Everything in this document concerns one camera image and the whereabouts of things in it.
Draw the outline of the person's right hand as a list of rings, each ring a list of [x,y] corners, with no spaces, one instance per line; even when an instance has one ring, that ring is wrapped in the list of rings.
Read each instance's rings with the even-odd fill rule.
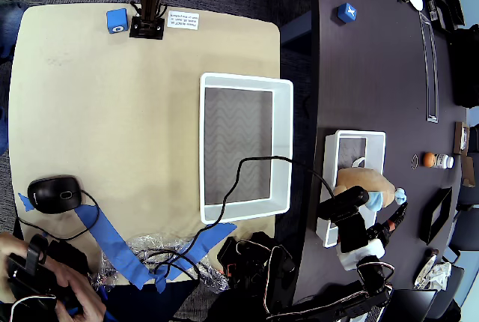
[[[44,266],[55,274],[57,284],[63,288],[70,287],[82,306],[83,313],[70,316],[64,304],[59,300],[55,313],[59,321],[103,321],[106,306],[90,285],[88,279],[74,269],[47,257]]]

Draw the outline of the person's left hand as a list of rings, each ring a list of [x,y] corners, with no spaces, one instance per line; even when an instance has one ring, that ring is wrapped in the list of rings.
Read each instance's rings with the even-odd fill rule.
[[[1,264],[4,264],[11,254],[25,258],[28,252],[28,244],[14,237],[12,234],[2,232],[0,234],[0,255]]]

